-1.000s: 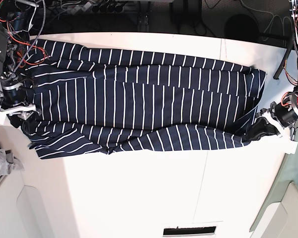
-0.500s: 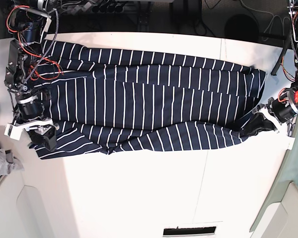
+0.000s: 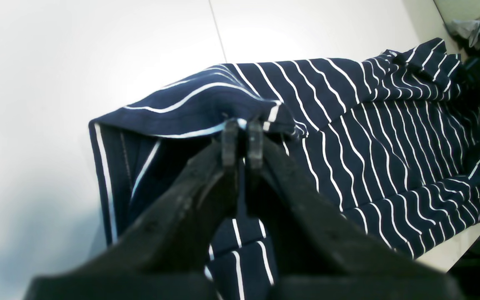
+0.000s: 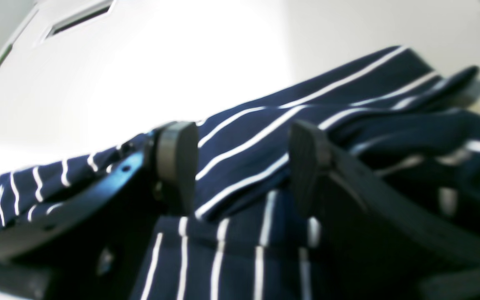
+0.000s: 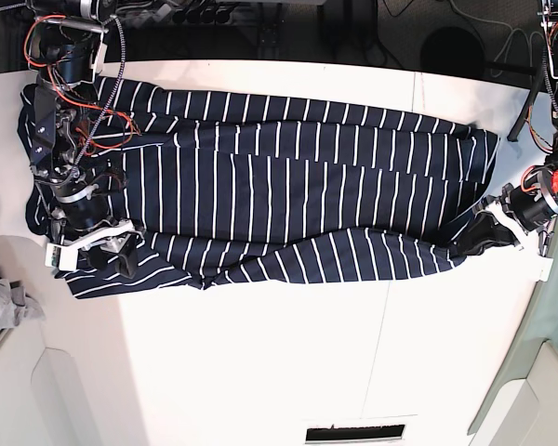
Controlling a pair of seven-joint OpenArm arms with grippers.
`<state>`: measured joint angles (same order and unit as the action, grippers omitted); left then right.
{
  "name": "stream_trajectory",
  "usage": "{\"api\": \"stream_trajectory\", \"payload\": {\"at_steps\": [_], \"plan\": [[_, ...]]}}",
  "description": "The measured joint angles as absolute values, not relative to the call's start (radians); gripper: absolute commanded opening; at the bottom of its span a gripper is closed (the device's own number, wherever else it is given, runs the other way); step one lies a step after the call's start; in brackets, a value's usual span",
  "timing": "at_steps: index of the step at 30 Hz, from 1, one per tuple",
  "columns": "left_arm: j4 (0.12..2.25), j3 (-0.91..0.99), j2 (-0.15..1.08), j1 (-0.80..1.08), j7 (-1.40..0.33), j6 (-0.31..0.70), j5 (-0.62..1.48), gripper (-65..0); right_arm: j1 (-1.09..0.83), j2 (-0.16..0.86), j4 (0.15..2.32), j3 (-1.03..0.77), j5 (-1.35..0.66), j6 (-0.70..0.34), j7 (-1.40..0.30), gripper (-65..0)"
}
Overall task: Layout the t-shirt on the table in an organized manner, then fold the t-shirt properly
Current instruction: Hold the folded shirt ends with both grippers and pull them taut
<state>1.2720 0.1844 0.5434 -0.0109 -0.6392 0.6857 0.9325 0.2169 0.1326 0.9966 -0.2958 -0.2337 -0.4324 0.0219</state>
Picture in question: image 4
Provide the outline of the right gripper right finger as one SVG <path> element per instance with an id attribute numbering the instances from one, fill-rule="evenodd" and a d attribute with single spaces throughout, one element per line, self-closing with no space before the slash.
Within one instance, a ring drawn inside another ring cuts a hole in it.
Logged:
<path id="1" fill-rule="evenodd" d="M 427 212 L 306 121 L 291 125 L 291 190 L 322 225 L 345 300 L 480 300 L 480 237 Z"/>

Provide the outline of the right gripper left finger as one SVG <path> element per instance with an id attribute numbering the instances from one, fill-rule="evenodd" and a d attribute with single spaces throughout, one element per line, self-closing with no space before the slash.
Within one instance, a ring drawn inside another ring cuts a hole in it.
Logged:
<path id="1" fill-rule="evenodd" d="M 58 207 L 0 233 L 0 292 L 31 300 L 127 300 L 161 216 L 193 211 L 198 126 L 170 122 Z"/>

